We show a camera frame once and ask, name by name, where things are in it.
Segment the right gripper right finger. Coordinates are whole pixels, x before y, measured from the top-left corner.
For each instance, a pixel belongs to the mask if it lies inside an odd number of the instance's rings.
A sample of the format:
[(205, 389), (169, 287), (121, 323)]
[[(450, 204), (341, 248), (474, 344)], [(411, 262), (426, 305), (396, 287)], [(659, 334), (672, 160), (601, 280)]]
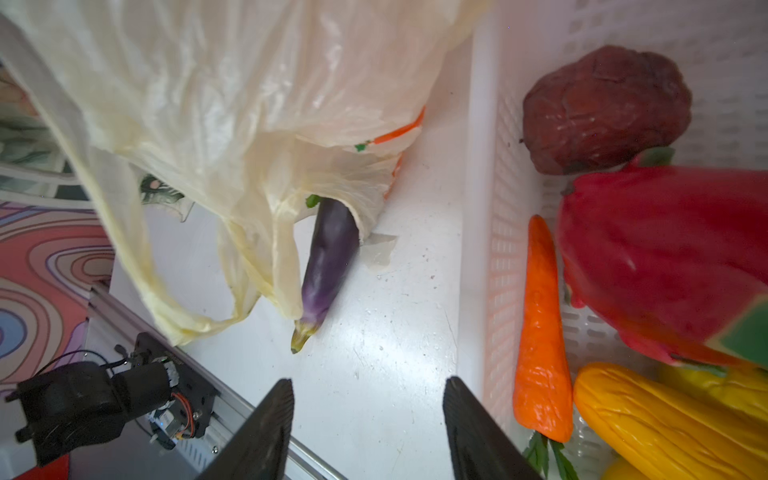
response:
[(446, 380), (442, 406), (456, 480), (541, 479), (458, 376)]

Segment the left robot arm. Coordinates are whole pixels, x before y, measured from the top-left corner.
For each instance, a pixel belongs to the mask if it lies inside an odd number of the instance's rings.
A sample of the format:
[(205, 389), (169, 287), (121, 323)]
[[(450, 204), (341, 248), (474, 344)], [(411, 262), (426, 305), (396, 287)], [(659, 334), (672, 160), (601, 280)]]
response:
[(119, 361), (47, 364), (7, 397), (20, 403), (18, 443), (34, 448), (44, 467), (73, 450), (111, 442), (139, 427), (166, 449), (203, 438), (219, 390), (192, 364), (148, 332)]

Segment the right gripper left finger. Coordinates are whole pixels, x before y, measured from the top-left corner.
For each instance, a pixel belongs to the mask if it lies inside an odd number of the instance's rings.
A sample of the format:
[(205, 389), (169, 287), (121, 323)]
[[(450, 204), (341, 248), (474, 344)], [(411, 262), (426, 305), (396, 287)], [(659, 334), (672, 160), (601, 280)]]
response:
[(197, 480), (283, 479), (294, 416), (290, 379), (280, 379)]

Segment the leaf print canvas tote bag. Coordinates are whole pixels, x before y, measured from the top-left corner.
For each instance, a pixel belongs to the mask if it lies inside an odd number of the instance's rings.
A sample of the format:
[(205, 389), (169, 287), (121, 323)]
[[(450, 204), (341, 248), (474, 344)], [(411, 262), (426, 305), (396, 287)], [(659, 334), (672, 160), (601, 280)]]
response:
[(90, 199), (27, 92), (1, 69), (1, 201), (90, 210)]

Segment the toy purple eggplant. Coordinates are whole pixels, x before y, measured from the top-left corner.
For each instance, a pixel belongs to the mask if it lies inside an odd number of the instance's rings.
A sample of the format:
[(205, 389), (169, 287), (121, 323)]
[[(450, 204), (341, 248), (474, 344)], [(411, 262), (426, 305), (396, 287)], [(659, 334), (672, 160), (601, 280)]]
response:
[(359, 230), (351, 211), (337, 200), (322, 198), (301, 289), (303, 315), (295, 321), (291, 338), (293, 354), (323, 325), (359, 247)]

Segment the cream plastic grocery bag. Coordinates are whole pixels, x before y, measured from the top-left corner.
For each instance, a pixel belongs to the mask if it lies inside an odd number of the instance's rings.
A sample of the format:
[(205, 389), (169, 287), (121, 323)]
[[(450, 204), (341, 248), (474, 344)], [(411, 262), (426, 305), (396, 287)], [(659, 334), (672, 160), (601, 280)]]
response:
[[(311, 195), (374, 229), (446, 54), (484, 1), (5, 1), (1, 58), (30, 93), (172, 345), (301, 317)], [(149, 173), (217, 216), (234, 307), (186, 310), (156, 271)]]

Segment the white perforated plastic basket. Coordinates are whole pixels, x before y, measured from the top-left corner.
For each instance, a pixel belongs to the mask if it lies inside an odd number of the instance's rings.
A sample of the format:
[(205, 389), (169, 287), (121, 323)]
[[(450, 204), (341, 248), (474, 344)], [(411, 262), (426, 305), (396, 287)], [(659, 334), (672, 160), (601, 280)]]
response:
[(556, 221), (566, 176), (536, 171), (523, 100), (545, 74), (604, 45), (673, 60), (692, 120), (674, 163), (767, 166), (763, 1), (496, 1), (472, 39), (457, 373), (519, 449), (513, 414), (528, 222)]

